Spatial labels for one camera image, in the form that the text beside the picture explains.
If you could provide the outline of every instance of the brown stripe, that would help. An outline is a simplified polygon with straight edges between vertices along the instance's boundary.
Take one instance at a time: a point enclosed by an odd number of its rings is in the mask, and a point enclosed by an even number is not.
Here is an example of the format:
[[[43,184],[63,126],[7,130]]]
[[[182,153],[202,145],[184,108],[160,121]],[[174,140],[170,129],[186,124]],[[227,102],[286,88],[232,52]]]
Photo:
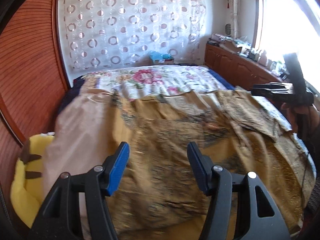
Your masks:
[[[30,149],[30,140],[27,139],[20,153],[20,160],[23,161],[24,165],[26,165],[29,162],[29,156],[30,156],[29,149]]]
[[[41,172],[38,171],[26,171],[26,179],[36,179],[41,178]]]
[[[36,161],[36,160],[40,160],[42,157],[41,155],[38,154],[30,154],[29,155],[29,162],[31,161]]]

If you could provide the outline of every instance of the navy blue sheet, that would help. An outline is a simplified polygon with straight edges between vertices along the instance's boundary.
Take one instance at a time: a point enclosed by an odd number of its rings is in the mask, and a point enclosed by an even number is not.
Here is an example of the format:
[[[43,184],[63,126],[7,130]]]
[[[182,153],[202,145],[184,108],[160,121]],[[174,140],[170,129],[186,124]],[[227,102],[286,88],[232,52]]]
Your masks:
[[[209,73],[216,78],[222,85],[226,87],[228,90],[235,90],[235,87],[228,83],[222,76],[220,76],[218,73],[213,71],[212,69],[209,69]]]
[[[71,101],[79,95],[80,88],[84,84],[84,81],[85,80],[82,79],[81,77],[78,77],[73,80],[73,87],[70,88],[66,92],[66,94],[64,95],[64,97],[61,101],[60,107],[58,109],[58,114],[60,114],[62,112],[62,110],[65,109],[67,107],[67,105],[69,105],[71,103]]]

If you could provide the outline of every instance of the window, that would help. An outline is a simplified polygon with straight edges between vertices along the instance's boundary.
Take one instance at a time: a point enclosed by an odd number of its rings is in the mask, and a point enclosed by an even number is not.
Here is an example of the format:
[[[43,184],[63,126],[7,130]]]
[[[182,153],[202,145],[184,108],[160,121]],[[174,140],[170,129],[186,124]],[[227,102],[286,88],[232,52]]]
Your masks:
[[[283,54],[296,52],[306,81],[320,91],[320,37],[306,14],[293,0],[260,0],[259,5],[259,49],[282,62]]]

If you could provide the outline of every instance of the clutter on cabinet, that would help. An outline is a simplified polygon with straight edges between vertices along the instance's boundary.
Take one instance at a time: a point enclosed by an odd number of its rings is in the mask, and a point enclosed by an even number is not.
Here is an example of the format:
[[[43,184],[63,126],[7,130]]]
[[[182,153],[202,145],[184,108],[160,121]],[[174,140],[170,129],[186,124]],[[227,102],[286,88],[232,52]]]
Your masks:
[[[278,61],[276,63],[276,68],[271,70],[271,72],[277,77],[279,77],[283,73],[283,68],[284,68],[283,63],[281,61]]]
[[[248,57],[248,55],[243,54],[243,53],[238,53],[238,55],[239,55],[240,57],[243,57],[243,58],[247,58],[247,57]]]
[[[248,36],[241,36],[239,39],[240,39],[241,41],[244,41],[244,42],[246,42],[246,43],[249,44],[249,42],[248,42]]]
[[[259,52],[257,51],[257,53],[254,55],[254,61],[258,62],[259,58],[260,58],[260,51]]]
[[[214,46],[224,45],[225,47],[236,53],[245,53],[248,49],[251,48],[251,44],[247,41],[243,41],[241,39],[233,39],[229,36],[216,33],[211,35],[208,43]]]
[[[276,66],[277,66],[277,62],[272,61],[272,64],[271,64],[269,70],[271,71],[271,70],[273,70],[273,69],[276,69]]]
[[[272,60],[268,60],[267,69],[270,69],[270,68],[271,68],[272,63],[273,63]]]
[[[151,51],[149,57],[153,65],[173,65],[174,58],[171,54],[161,54],[157,51]]]
[[[264,50],[258,60],[258,63],[266,67],[268,65],[267,51]]]
[[[256,61],[256,55],[259,55],[259,53],[257,52],[257,50],[255,48],[251,48],[250,51],[249,51],[249,55],[248,55],[248,58],[253,60],[253,61]]]

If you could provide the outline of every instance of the gold blanket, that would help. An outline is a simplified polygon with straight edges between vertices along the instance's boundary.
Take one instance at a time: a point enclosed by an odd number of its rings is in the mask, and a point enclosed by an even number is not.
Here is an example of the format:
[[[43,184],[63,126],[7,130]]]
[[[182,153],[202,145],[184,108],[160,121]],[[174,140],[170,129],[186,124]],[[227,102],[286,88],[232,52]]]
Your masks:
[[[187,158],[187,144],[195,141],[204,155],[231,172],[255,171],[289,230],[297,231],[313,173],[307,165],[301,200],[305,152],[247,92],[192,91],[129,102],[93,91],[77,97],[58,117],[56,138],[44,156],[45,194],[61,172],[87,172],[126,141],[129,162],[119,190],[108,199],[119,239],[196,240],[209,198],[198,189]],[[236,195],[229,239],[235,219]]]

